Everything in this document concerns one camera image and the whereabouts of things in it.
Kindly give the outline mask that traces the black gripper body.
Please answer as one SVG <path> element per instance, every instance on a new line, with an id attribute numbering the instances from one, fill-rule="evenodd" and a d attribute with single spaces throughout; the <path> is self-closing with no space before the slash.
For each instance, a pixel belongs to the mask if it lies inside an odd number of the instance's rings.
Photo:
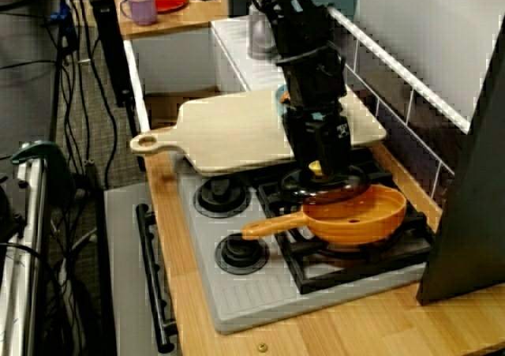
<path id="1" fill-rule="evenodd" d="M 286 137 L 298 163 L 319 161 L 322 155 L 320 131 L 324 126 L 336 127 L 349 121 L 346 116 L 334 111 L 295 110 L 285 107 L 282 123 Z"/>

